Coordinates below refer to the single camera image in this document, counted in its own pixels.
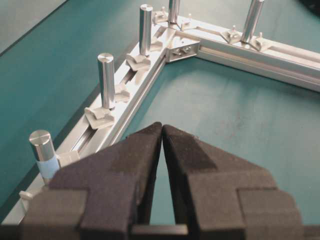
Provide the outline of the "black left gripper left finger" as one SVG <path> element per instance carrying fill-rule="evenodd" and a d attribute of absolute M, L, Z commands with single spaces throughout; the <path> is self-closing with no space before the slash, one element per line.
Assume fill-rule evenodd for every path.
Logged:
<path fill-rule="evenodd" d="M 126 240 L 150 221 L 162 124 L 58 170 L 30 202 L 24 240 Z"/>

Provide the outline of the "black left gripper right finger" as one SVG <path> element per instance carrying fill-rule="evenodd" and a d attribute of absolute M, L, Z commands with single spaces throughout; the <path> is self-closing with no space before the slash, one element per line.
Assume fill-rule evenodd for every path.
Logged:
<path fill-rule="evenodd" d="M 175 220 L 193 239 L 303 239 L 294 198 L 267 169 L 171 125 L 162 141 Z"/>

